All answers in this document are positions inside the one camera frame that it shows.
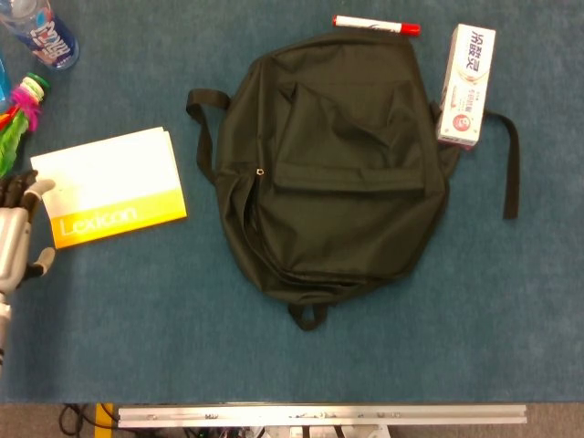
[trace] toothpaste box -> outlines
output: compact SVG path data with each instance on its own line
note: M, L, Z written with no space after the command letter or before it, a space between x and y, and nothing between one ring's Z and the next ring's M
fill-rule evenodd
M495 30L458 25L450 45L436 132L438 141L476 145L481 133Z

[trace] green feather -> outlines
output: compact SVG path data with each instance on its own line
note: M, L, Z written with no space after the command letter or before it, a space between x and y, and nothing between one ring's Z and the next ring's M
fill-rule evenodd
M25 113L20 110L12 121L0 133L0 177L4 176L16 159L16 150L20 137L28 129L28 119Z

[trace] bottle label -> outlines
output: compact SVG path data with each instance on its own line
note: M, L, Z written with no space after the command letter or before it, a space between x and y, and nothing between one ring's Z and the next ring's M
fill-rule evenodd
M75 38L63 22L48 8L36 15L36 28L28 34L26 44L45 64L61 67L75 55Z

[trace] yellow tape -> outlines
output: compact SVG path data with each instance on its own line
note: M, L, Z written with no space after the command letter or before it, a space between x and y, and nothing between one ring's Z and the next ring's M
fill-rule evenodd
M104 405L109 412L113 412L113 403L104 403ZM111 417L103 410L100 404L95 405L95 423L104 426L113 424ZM95 438L111 438L112 430L96 426L94 436Z

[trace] floor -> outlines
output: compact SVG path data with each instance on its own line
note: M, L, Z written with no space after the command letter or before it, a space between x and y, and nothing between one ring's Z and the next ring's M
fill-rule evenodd
M0 437L58 438L65 436L58 427L58 405L0 406ZM533 404L528 406L527 425L505 426L434 426L391 428L392 438L582 438L584 403ZM93 428L84 427L84 438L93 436ZM115 432L114 437L132 433ZM181 437L183 431L163 431L159 436Z

